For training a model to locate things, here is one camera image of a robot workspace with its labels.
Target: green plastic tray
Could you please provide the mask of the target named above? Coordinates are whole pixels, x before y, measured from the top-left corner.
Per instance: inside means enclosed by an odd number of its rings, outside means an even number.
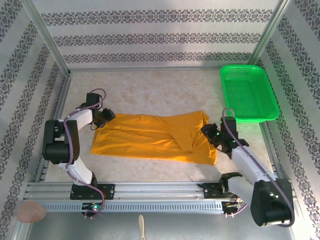
[[[256,65],[226,65],[220,69],[226,106],[238,123],[275,120],[279,107],[266,72]]]

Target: yellow towel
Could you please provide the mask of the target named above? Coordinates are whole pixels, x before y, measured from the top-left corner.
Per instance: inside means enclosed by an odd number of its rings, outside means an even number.
[[[176,116],[117,114],[95,131],[91,153],[214,165],[217,150],[201,132],[208,119],[203,111]]]

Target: cable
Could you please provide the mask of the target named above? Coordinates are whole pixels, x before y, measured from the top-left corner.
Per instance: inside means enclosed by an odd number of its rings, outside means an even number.
[[[232,214],[226,214],[225,216],[226,217],[234,217],[235,215],[237,215],[237,214],[239,214],[239,213],[241,213],[246,207],[247,207],[248,205],[247,204],[245,204],[245,205],[243,205],[243,207],[241,208],[241,209],[239,209],[238,211],[236,211],[235,213],[232,213]]]
[[[100,107],[98,107],[98,108],[97,108],[97,110],[102,109],[102,107],[103,107],[103,106],[104,106],[104,103],[103,103],[103,102],[101,102],[101,106],[100,106]]]
[[[231,132],[230,128],[227,125],[226,119],[225,119],[225,111],[231,111],[232,112],[232,116],[235,116],[235,112],[232,110],[232,108],[226,107],[222,110],[222,121],[224,123],[225,129],[228,131],[228,133],[230,134],[230,136],[235,140],[235,142],[239,145],[239,147],[241,147],[241,149],[253,160],[253,162],[257,165],[257,167],[263,172],[263,174],[265,174],[265,176],[271,181],[271,183],[274,185],[274,187],[279,191],[280,195],[283,197],[285,203],[288,205],[290,213],[291,213],[291,220],[290,223],[288,224],[279,224],[279,226],[281,227],[291,227],[294,223],[295,223],[295,212],[294,209],[289,201],[289,199],[287,198],[287,196],[285,195],[285,193],[282,191],[282,189],[279,187],[279,185],[276,183],[275,180],[273,180],[273,178],[266,172],[266,170],[260,165],[260,163],[256,160],[256,158],[254,156],[252,156],[246,149],[244,146],[242,146],[242,144],[239,142],[239,140],[235,137],[235,135]]]
[[[92,128],[92,125],[93,125],[94,123],[91,123],[91,125],[90,125],[90,129],[91,129],[91,131],[95,131],[95,130],[97,130],[97,128],[98,127],[96,127],[96,128]]]
[[[215,148],[215,149],[217,149],[219,152],[224,154],[224,152],[222,150],[220,150],[219,148]]]
[[[82,111],[87,110],[87,109],[91,109],[91,108],[93,108],[93,107],[95,107],[95,106],[98,106],[98,105],[102,104],[102,102],[103,102],[103,101],[106,99],[106,97],[107,97],[107,92],[106,92],[104,89],[102,89],[102,88],[96,88],[96,89],[93,89],[90,93],[93,93],[93,92],[95,92],[95,91],[97,91],[97,90],[101,90],[101,91],[103,91],[103,93],[104,93],[104,96],[103,96],[103,98],[101,99],[101,101],[99,101],[98,103],[95,103],[95,104],[93,104],[93,105],[90,105],[90,106],[86,106],[86,107],[83,107],[83,108],[78,108],[78,109],[76,109],[75,111],[73,111],[72,113],[70,113],[68,116],[66,116],[66,117],[64,118],[64,120],[63,120],[63,126],[64,126],[65,133],[66,133],[66,136],[67,136],[68,141],[69,141],[69,150],[70,150],[69,162],[65,165],[65,170],[66,170],[67,174],[68,174],[68,175],[70,176],[70,178],[72,178],[74,181],[76,181],[76,182],[78,182],[78,183],[81,183],[82,185],[85,185],[85,186],[87,186],[87,187],[89,187],[89,188],[91,188],[91,189],[93,189],[93,190],[96,190],[96,191],[101,195],[101,197],[102,197],[101,207],[100,207],[100,209],[99,209],[98,211],[95,211],[95,210],[91,209],[91,210],[88,210],[88,211],[86,211],[86,212],[84,213],[84,217],[85,217],[85,218],[87,217],[87,214],[88,214],[88,213],[95,213],[95,215],[93,215],[92,217],[90,217],[91,219],[92,219],[93,217],[95,217],[96,215],[98,215],[98,213],[100,213],[100,211],[105,207],[105,202],[106,202],[106,201],[105,201],[105,196],[104,196],[103,192],[100,191],[98,188],[96,188],[96,187],[94,187],[94,186],[91,186],[90,184],[87,184],[87,183],[85,183],[85,182],[77,179],[76,177],[72,176],[72,174],[68,171],[68,168],[69,168],[69,166],[72,164],[72,161],[73,161],[73,158],[74,158],[74,147],[73,147],[73,144],[72,144],[72,138],[71,138],[71,135],[70,135],[70,131],[69,131],[68,126],[67,126],[67,121],[68,121],[68,119],[69,119],[70,117],[72,117],[73,115],[75,115],[75,114],[77,114],[77,113],[79,113],[79,112],[82,112]]]

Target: wall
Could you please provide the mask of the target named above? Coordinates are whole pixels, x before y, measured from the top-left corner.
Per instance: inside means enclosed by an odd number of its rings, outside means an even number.
[[[0,1],[0,240],[11,236],[65,78],[19,0]]]
[[[68,67],[247,63],[278,0],[35,0]]]
[[[258,63],[280,107],[267,124],[273,145],[314,239],[320,239],[319,19],[319,0],[293,0]]]

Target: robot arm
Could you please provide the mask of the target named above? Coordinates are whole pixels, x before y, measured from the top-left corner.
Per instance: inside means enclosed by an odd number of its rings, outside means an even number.
[[[80,131],[85,125],[92,122],[99,127],[103,127],[107,122],[115,118],[115,114],[110,109],[101,109],[101,106],[97,106],[91,109],[82,108],[91,106],[100,101],[100,95],[97,93],[87,93],[86,102],[79,108],[78,112],[67,120],[66,124],[72,139],[73,147],[73,160],[69,165],[68,171],[80,182],[88,185],[96,185],[96,178],[93,172],[91,172],[81,158],[80,143],[78,131]],[[45,160],[51,161],[54,165],[66,169],[66,165],[70,159],[70,144],[68,138],[65,136],[65,128],[63,124],[64,120],[48,120],[44,127],[44,138],[42,155]],[[73,181],[75,185],[82,186],[78,181]]]
[[[293,223],[293,195],[290,182],[287,179],[279,179],[270,172],[253,154],[249,144],[244,139],[238,139],[234,117],[225,117],[225,122],[228,130],[242,146],[230,135],[223,118],[220,121],[220,130],[216,124],[207,124],[201,131],[215,147],[221,145],[221,151],[233,159],[246,179],[239,172],[222,174],[219,181],[220,191],[239,196],[250,207],[252,218],[258,226]]]

